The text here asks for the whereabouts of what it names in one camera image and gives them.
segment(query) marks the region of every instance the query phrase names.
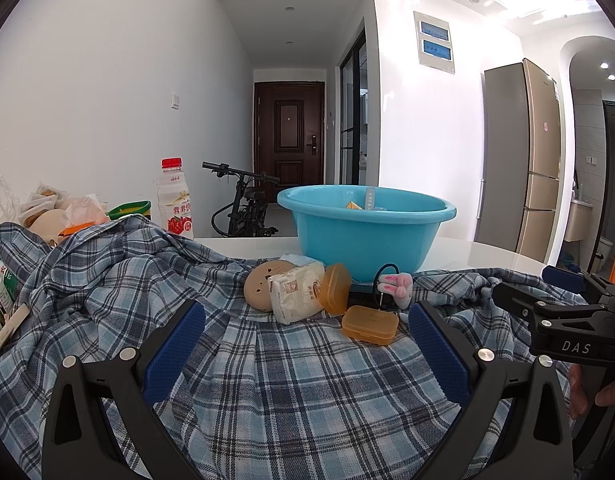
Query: metal screw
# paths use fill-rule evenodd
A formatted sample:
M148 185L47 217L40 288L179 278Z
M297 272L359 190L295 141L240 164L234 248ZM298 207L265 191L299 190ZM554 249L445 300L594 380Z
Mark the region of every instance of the metal screw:
M552 366L552 358L549 355L540 355L539 363L543 365L545 368L549 368Z
M494 361L494 352L489 348L481 348L478 351L478 357L481 361Z
M120 351L120 358L123 361L131 361L134 357L136 357L136 348L128 347Z
M68 355L65 359L63 359L63 366L65 368L71 368L76 364L76 357L73 355Z

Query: human hand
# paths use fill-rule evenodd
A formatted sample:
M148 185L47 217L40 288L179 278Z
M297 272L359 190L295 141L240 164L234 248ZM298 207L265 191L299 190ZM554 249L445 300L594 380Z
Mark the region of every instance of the human hand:
M587 395L583 391L583 369L581 365L571 365L567 379L570 381L570 416L573 420L576 420L590 409ZM615 405L615 381L596 394L594 403L597 406Z

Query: plaid shirt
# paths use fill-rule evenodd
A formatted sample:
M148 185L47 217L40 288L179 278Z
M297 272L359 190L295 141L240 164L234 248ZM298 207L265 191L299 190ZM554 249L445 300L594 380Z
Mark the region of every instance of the plaid shirt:
M244 300L244 280L260 261L226 258L140 216L91 227L53 250L2 224L0 254L21 283L17 304L33 313L0 355L0 437L31 479L41 478L63 358L99 361L138 347L187 299L204 305L206 330L170 398L154 408L204 478L410 479L459 412L404 322L389 346L350 340L325 312L283 326ZM582 303L504 269L417 275L414 300L438 306L476 347L529 362L526 325L491 301L501 280ZM557 369L568 396L567 367ZM148 476L115 405L105 407L127 463ZM507 411L499 403L469 474L487 462Z

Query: refrigerator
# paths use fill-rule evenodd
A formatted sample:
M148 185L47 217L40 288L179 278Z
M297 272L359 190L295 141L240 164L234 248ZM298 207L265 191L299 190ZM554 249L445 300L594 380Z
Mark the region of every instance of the refrigerator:
M543 262L556 217L558 93L529 59L485 71L485 167L476 241Z

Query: blue gripper pad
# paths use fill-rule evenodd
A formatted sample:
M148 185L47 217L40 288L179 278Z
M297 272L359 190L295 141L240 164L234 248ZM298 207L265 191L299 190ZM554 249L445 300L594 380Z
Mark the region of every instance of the blue gripper pad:
M205 309L195 301L145 368L143 399L148 406L169 397L205 330Z
M543 269L541 277L544 282L562 288L563 290L569 290L574 294L581 294L585 290L585 281L583 278L567 270L548 266Z
M410 307L410 332L447 400L466 406L472 396L469 371L425 309Z

